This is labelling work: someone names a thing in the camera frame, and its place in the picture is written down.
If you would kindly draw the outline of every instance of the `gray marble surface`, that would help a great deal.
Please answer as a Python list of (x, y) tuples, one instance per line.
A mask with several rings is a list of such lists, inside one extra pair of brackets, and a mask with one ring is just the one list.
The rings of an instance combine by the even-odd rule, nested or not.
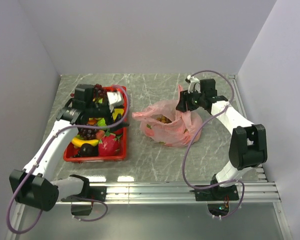
[[(120, 84), (127, 87), (130, 97), (128, 128), (128, 155), (125, 161), (71, 163), (60, 159), (55, 170), (55, 179), (67, 178), (70, 174), (89, 177), (94, 182), (162, 182), (182, 181), (181, 165), (186, 148), (162, 146), (145, 136), (139, 129), (140, 123), (133, 120), (132, 112), (139, 112), (160, 100), (178, 98), (178, 84), (187, 88), (188, 74), (80, 74), (63, 75), (47, 123), (45, 138), (51, 131), (58, 111), (65, 105), (77, 84)], [(220, 77), (216, 80), (219, 95), (230, 98), (230, 88)], [(196, 110), (203, 120), (209, 114)], [(209, 181), (228, 161), (231, 135), (218, 121), (210, 122), (201, 133), (198, 142), (192, 145), (186, 164), (186, 175), (190, 181)], [(243, 179), (257, 181), (256, 171), (249, 171)]]

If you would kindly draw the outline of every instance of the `gray wall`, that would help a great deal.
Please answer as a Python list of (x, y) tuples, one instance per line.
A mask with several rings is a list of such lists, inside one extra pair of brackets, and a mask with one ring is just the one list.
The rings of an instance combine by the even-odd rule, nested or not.
[(238, 74), (248, 116), (267, 130), (266, 174), (300, 240), (300, 0), (278, 0)]
[(19, 0), (61, 74), (238, 73), (275, 0)]
[(9, 175), (39, 149), (58, 83), (19, 2), (0, 0), (0, 240), (12, 196)]

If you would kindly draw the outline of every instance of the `red plastic crate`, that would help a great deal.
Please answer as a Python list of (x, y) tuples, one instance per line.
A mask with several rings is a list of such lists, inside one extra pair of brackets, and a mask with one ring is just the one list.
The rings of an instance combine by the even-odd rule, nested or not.
[[(107, 86), (104, 87), (108, 91), (113, 91), (114, 88)], [(124, 94), (123, 100), (124, 100), (124, 112), (128, 111), (127, 109), (127, 99)], [(73, 163), (86, 163), (86, 162), (103, 162), (103, 161), (123, 161), (127, 156), (127, 127), (123, 128), (123, 135), (120, 138), (120, 148), (115, 156), (91, 156), (91, 157), (72, 157), (76, 155), (79, 151), (79, 148), (75, 148), (75, 146), (70, 143), (68, 147), (65, 149), (63, 153), (63, 160), (66, 162), (73, 162)]]

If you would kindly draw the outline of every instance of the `purple cable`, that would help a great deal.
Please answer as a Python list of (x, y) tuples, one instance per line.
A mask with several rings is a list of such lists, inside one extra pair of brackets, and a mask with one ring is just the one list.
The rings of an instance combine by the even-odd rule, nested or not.
[[(222, 77), (230, 86), (231, 88), (231, 98), (229, 100), (229, 103), (231, 104), (232, 101), (234, 100), (235, 98), (235, 91), (234, 91), (234, 88), (232, 87), (230, 81), (224, 76), (222, 75), (221, 73), (217, 72), (217, 71), (213, 71), (213, 70), (203, 70), (203, 71), (198, 71), (198, 72), (195, 72), (194, 74), (191, 75), (191, 77), (194, 77), (195, 75), (197, 74), (201, 74), (201, 73), (214, 73), (214, 74), (217, 74), (219, 75), (220, 77)], [(184, 154), (184, 157), (183, 157), (183, 161), (182, 161), (182, 177), (183, 177), (183, 180), (184, 182), (191, 188), (195, 189), (195, 190), (206, 190), (206, 189), (211, 189), (211, 188), (214, 188), (214, 187), (217, 187), (219, 185), (222, 185), (222, 184), (227, 184), (227, 183), (233, 183), (233, 182), (238, 182), (242, 185), (242, 194), (241, 194), (241, 198), (239, 200), (239, 203), (238, 205), (236, 206), (236, 208), (230, 212), (229, 214), (225, 215), (225, 216), (222, 216), (221, 218), (226, 218), (226, 217), (229, 217), (231, 216), (233, 213), (235, 213), (238, 208), (240, 207), (243, 199), (244, 199), (244, 194), (245, 194), (245, 184), (241, 181), (241, 180), (227, 180), (227, 181), (222, 181), (222, 182), (218, 182), (218, 183), (215, 183), (215, 184), (212, 184), (212, 185), (209, 185), (209, 186), (202, 186), (202, 187), (198, 187), (198, 186), (194, 186), (192, 185), (186, 178), (186, 160), (187, 160), (187, 156), (188, 156), (188, 153), (190, 151), (190, 147), (191, 145), (194, 143), (194, 140), (195, 138), (197, 137), (197, 135), (199, 134), (199, 132), (201, 131), (201, 129), (207, 125), (208, 122), (210, 122), (212, 119), (215, 119), (216, 117), (220, 116), (221, 114), (225, 113), (228, 109), (229, 105), (227, 105), (221, 112), (217, 113), (216, 115), (213, 115), (211, 117), (209, 117), (207, 120), (205, 120), (203, 122), (203, 124), (198, 128), (198, 130), (195, 132), (194, 136), (192, 137), (191, 141), (189, 142), (188, 144), (188, 147), (185, 151), (185, 154)]]
[[(121, 87), (121, 86), (119, 86), (119, 85), (113, 85), (112, 87), (114, 87), (116, 89), (120, 89), (123, 92), (123, 94), (124, 94), (124, 96), (126, 98), (127, 111), (125, 111), (125, 113), (123, 114), (123, 117), (118, 122), (115, 122), (115, 123), (107, 125), (107, 126), (88, 126), (88, 125), (71, 125), (71, 126), (67, 126), (67, 127), (64, 127), (62, 129), (60, 129), (53, 137), (51, 137), (49, 139), (49, 141), (47, 142), (47, 144), (44, 146), (41, 154), (39, 155), (37, 161), (35, 162), (35, 165), (33, 165), (33, 167), (30, 169), (30, 171), (27, 173), (27, 175), (25, 175), (24, 179), (20, 182), (19, 186), (16, 188), (16, 190), (13, 193), (12, 198), (11, 198), (11, 200), (9, 202), (8, 209), (6, 211), (5, 222), (6, 222), (6, 225), (7, 225), (8, 229), (12, 233), (14, 233), (14, 234), (24, 234), (24, 233), (29, 232), (32, 228), (34, 228), (34, 226), (38, 223), (38, 221), (39, 221), (39, 219), (41, 217), (41, 214), (43, 212), (42, 210), (40, 210), (37, 218), (35, 219), (34, 223), (30, 227), (28, 227), (27, 229), (24, 229), (24, 230), (16, 230), (11, 225), (10, 211), (11, 211), (12, 205), (14, 204), (14, 200), (17, 197), (18, 193), (20, 192), (21, 188), (23, 187), (23, 185), (25, 184), (25, 182), (27, 181), (27, 179), (30, 177), (30, 175), (34, 173), (35, 169), (37, 168), (37, 166), (41, 162), (42, 158), (46, 154), (46, 152), (47, 152), (48, 148), (50, 147), (51, 143), (58, 137), (58, 135), (61, 134), (63, 131), (68, 130), (68, 129), (72, 129), (72, 128), (84, 128), (84, 129), (107, 129), (107, 128), (113, 128), (113, 127), (116, 127), (117, 125), (119, 125), (120, 123), (122, 123), (126, 119), (126, 117), (128, 116), (128, 110), (129, 110), (129, 106), (130, 106), (129, 105), (128, 94), (124, 90), (124, 88)], [(101, 217), (99, 217), (98, 219), (103, 218), (103, 216), (107, 213), (107, 211), (108, 211), (108, 206), (106, 206), (105, 213)]]
[(90, 198), (82, 198), (82, 197), (77, 197), (77, 196), (73, 196), (75, 197), (76, 199), (79, 199), (79, 200), (83, 200), (83, 201), (88, 201), (88, 202), (94, 202), (94, 203), (99, 203), (99, 204), (102, 204), (104, 207), (105, 207), (105, 211), (104, 213), (97, 217), (97, 218), (94, 218), (94, 219), (83, 219), (83, 218), (80, 218), (78, 216), (73, 216), (75, 219), (78, 219), (79, 221), (81, 222), (94, 222), (94, 221), (97, 221), (97, 220), (100, 220), (102, 219), (108, 212), (108, 205), (105, 204), (103, 201), (99, 201), (99, 200), (96, 200), (96, 199), (90, 199)]

